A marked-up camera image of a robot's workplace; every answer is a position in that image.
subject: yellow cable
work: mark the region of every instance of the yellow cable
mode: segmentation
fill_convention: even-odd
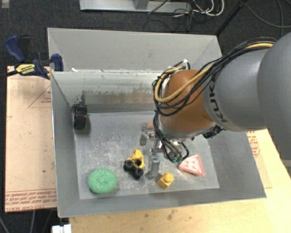
[[[244,49],[251,49],[251,48],[255,48],[255,47],[267,47],[270,48],[273,46],[273,43],[256,43],[253,45],[250,45],[248,47],[245,47]]]
[[[250,45],[248,47],[245,47],[244,49],[251,49],[251,48],[255,48],[255,47],[267,47],[270,48],[273,46],[273,43],[255,43],[253,45]],[[162,78],[158,80],[157,84],[155,85],[155,89],[154,89],[154,97],[155,100],[161,103],[166,103],[171,101],[172,99],[174,99],[176,96],[178,96],[181,92],[183,92],[190,84],[192,84],[194,81],[196,81],[198,78],[200,78],[200,76],[202,76],[204,73],[206,73],[211,67],[213,66],[210,65],[209,67],[207,67],[206,69],[202,70],[199,74],[197,74],[196,76],[194,76],[193,78],[191,78],[186,84],[184,84],[182,87],[180,87],[177,91],[175,91],[173,94],[169,95],[166,98],[160,98],[159,97],[159,87],[162,83],[162,80],[164,79],[164,77],[166,77],[166,75],[168,73],[173,73],[176,70],[180,70],[182,67],[175,67],[173,69],[170,69],[168,71],[165,71],[165,73],[162,75]]]
[[[197,79],[200,78],[200,76],[204,75],[204,73],[206,73],[210,68],[212,67],[212,65],[210,65],[209,67],[207,67],[206,69],[202,70],[199,74],[197,74],[196,76],[194,76],[193,78],[191,78],[186,84],[184,84],[182,87],[180,87],[177,91],[175,91],[173,94],[171,94],[170,96],[166,97],[166,98],[160,98],[158,95],[158,90],[159,87],[162,83],[162,79],[167,75],[167,74],[163,74],[162,75],[162,79],[159,79],[159,81],[157,82],[156,86],[155,86],[155,90],[154,90],[154,97],[155,100],[158,102],[169,102],[170,100],[174,99],[176,96],[178,96],[181,92],[183,92],[185,90],[185,88],[187,88],[190,84],[192,84],[194,81],[196,81]]]

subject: dark gray carpet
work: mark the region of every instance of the dark gray carpet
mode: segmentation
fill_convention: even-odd
[[[0,0],[0,75],[5,73],[7,65],[16,60],[8,54],[4,41],[14,35],[30,35],[31,52],[47,57],[47,27],[86,28],[119,31],[172,32],[191,34],[215,34],[239,0],[225,0],[223,14],[211,20],[205,16],[196,16],[200,22],[173,19],[163,14],[125,13],[125,12],[81,12],[79,0],[10,0],[10,8],[2,9]],[[291,8],[281,1],[285,24],[291,23]],[[249,0],[252,6],[264,19],[279,24],[280,13],[276,0]],[[285,28],[283,34],[291,31]],[[258,36],[270,36],[278,39],[280,29],[271,27],[258,20],[246,7],[243,7],[219,37],[223,52],[228,52],[237,44]],[[4,156],[5,156],[5,112],[6,111],[6,80],[0,80],[0,215],[11,233],[28,233],[32,213],[5,214],[4,201]],[[37,211],[34,232],[40,233],[49,211]],[[59,223],[56,212],[50,217],[50,224]],[[4,229],[0,224],[0,233]]]

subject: green sponge ball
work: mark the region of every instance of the green sponge ball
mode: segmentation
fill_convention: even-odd
[[[116,174],[107,168],[98,168],[88,176],[89,188],[97,194],[112,192],[117,186]]]

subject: yellow clamp label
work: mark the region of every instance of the yellow clamp label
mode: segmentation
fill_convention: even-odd
[[[16,71],[23,75],[34,72],[34,64],[21,64],[16,67]]]

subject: cardboard sheet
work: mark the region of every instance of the cardboard sheet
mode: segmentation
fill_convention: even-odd
[[[55,208],[50,81],[7,79],[5,211]]]

